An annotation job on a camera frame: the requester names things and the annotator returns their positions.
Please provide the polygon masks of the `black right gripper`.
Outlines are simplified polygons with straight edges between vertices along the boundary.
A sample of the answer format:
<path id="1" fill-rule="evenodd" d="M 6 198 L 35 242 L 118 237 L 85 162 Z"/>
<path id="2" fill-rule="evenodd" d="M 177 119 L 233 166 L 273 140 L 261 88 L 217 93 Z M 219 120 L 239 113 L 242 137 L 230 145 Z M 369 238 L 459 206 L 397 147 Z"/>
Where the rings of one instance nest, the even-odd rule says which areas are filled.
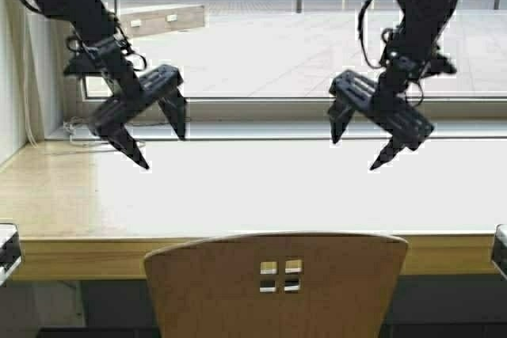
<path id="1" fill-rule="evenodd" d="M 329 89 L 334 97 L 328 109 L 333 144 L 341 140 L 357 113 L 390 135 L 370 171 L 391 162 L 404 149 L 417 150 L 434 131 L 433 123 L 417 110 L 418 105 L 407 100 L 405 92 L 409 85 L 420 85 L 422 79 L 456 72 L 450 58 L 438 52 L 422 61 L 413 61 L 396 52 L 387 53 L 382 56 L 380 67 L 383 72 L 376 81 L 348 69 L 333 79 Z"/>

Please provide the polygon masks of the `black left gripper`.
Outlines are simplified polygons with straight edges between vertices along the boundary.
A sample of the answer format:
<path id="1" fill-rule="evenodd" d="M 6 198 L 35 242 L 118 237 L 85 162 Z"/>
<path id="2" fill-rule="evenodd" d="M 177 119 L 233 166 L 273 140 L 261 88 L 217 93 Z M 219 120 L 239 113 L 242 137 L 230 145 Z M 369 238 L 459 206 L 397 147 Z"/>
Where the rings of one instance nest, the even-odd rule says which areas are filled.
<path id="1" fill-rule="evenodd" d="M 91 117 L 91 130 L 106 136 L 116 150 L 138 166 L 149 169 L 138 143 L 124 125 L 156 103 L 177 137 L 185 141 L 187 100 L 180 92 L 183 77 L 178 68 L 162 64 L 139 76 L 126 59 L 131 52 L 129 42 L 115 37 L 90 46 L 83 44 L 63 73 L 77 78 L 100 76 L 106 81 L 112 95 Z"/>

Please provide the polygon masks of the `robot base right corner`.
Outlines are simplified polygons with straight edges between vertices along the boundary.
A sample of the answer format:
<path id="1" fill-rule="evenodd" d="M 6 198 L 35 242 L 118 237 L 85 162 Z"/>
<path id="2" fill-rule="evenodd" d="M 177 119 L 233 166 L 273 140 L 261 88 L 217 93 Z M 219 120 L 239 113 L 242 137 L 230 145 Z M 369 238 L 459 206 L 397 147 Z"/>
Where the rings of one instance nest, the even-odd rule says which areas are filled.
<path id="1" fill-rule="evenodd" d="M 506 224 L 498 225 L 495 230 L 491 262 L 506 279 Z"/>

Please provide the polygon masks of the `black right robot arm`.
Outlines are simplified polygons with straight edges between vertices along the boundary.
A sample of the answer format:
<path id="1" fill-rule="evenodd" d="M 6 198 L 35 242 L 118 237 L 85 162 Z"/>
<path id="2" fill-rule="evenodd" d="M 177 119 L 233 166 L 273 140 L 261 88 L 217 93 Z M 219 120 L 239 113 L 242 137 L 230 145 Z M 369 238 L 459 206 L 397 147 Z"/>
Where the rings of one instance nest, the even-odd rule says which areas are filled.
<path id="1" fill-rule="evenodd" d="M 439 74 L 455 74 L 450 58 L 440 53 L 438 40 L 459 0 L 396 0 L 403 17 L 382 32 L 384 50 L 375 81 L 345 70 L 331 83 L 334 102 L 328 110 L 333 143 L 341 140 L 357 112 L 390 134 L 372 163 L 378 169 L 405 148 L 412 151 L 431 135 L 433 124 L 404 96 L 409 85 Z"/>

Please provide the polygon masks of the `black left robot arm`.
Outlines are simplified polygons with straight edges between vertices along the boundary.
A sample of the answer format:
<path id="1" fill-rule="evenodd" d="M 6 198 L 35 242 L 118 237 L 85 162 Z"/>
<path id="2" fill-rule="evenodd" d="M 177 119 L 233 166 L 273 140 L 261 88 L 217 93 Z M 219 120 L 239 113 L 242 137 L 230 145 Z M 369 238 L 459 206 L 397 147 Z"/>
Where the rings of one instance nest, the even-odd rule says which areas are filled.
<path id="1" fill-rule="evenodd" d="M 74 30 L 70 40 L 77 47 L 64 70 L 68 76 L 99 75 L 111 95 L 87 120 L 90 132 L 109 143 L 138 166 L 148 169 L 127 124 L 157 104 L 179 139 L 186 137 L 187 100 L 181 94 L 179 69 L 162 64 L 138 75 L 128 56 L 132 46 L 114 12 L 102 0 L 33 0 L 31 11 L 48 19 L 65 21 Z"/>

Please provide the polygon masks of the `robot base left corner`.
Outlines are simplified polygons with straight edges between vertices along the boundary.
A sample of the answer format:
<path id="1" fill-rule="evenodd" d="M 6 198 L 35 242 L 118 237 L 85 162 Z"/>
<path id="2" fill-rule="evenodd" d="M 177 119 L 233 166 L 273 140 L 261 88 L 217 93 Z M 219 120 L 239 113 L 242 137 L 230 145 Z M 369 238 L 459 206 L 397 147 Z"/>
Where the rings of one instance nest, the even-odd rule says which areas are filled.
<path id="1" fill-rule="evenodd" d="M 18 228 L 13 223 L 1 223 L 1 286 L 22 263 Z"/>

